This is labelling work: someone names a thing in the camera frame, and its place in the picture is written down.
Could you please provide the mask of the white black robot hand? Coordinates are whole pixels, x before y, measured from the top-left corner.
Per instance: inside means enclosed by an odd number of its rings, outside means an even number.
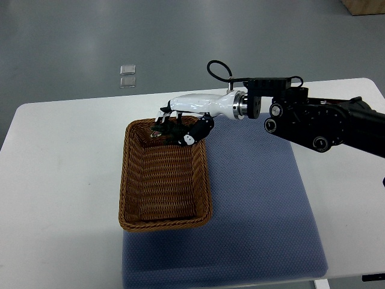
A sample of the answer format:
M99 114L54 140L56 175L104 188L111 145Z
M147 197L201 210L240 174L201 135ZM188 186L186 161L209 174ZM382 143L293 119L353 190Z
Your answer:
M169 132L170 141L178 146L191 146L206 138L214 128L214 118L223 115L229 119L241 120L247 115L247 94L231 91L225 95L193 93L175 97L159 109L155 123L159 127L169 127L168 120L176 113L176 122L182 126L182 115L193 113L200 118L181 133Z

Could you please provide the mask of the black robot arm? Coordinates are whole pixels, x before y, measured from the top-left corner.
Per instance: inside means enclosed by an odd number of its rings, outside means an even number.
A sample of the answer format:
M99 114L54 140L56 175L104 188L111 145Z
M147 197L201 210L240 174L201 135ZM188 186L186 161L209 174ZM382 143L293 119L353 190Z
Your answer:
M239 102L243 116L257 119L261 99L271 97L265 131L324 153L347 145L379 157L384 156L384 114L373 110L361 97L349 100L310 98L302 84L291 78L243 80L246 96Z

